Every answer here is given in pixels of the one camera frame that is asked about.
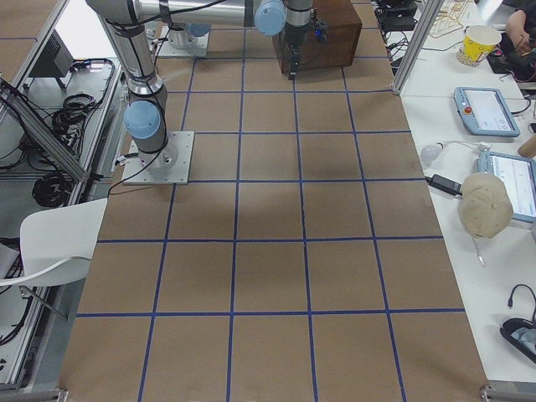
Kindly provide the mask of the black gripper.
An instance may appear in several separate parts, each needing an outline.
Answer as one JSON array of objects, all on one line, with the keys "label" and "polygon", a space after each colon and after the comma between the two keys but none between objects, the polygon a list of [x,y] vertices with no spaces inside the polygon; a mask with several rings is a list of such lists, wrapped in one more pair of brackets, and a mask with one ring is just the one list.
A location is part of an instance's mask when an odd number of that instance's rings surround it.
[{"label": "black gripper", "polygon": [[313,32],[319,43],[327,40],[327,23],[317,16],[316,11],[288,11],[284,27],[284,40],[288,50],[289,79],[294,80],[300,66],[301,46],[306,36]]}]

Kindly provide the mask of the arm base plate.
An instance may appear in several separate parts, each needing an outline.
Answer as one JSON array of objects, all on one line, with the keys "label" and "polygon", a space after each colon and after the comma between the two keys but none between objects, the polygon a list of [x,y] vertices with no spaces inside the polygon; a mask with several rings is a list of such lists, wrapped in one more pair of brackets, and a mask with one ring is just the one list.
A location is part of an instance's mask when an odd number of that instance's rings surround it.
[{"label": "arm base plate", "polygon": [[142,153],[142,158],[128,158],[121,179],[126,185],[188,183],[194,132],[168,131],[167,145],[157,159]]},{"label": "arm base plate", "polygon": [[187,23],[175,29],[162,27],[158,39],[159,58],[205,58],[209,44],[211,25]]}]

